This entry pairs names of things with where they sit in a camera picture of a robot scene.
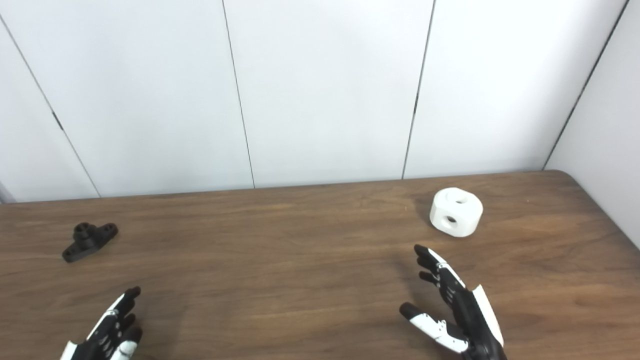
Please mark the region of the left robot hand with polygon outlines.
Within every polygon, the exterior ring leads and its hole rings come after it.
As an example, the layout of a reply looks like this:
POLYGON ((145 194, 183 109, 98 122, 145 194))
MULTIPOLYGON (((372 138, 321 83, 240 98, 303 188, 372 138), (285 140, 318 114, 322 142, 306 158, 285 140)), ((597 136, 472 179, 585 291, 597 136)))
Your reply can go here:
POLYGON ((143 337, 132 313, 141 287, 131 287, 102 313, 89 335, 80 344, 68 341, 61 360, 130 360, 143 337))

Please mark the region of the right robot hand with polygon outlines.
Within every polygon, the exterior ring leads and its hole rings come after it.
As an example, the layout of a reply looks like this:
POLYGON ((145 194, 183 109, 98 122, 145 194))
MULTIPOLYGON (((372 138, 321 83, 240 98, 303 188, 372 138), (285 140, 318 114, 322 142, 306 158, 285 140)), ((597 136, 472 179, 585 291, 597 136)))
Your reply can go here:
POLYGON ((464 360, 506 360, 505 340, 498 319, 482 285, 470 290, 457 272, 436 251, 414 245, 418 276, 437 287, 455 322, 436 320, 406 301, 400 314, 419 331, 464 360))

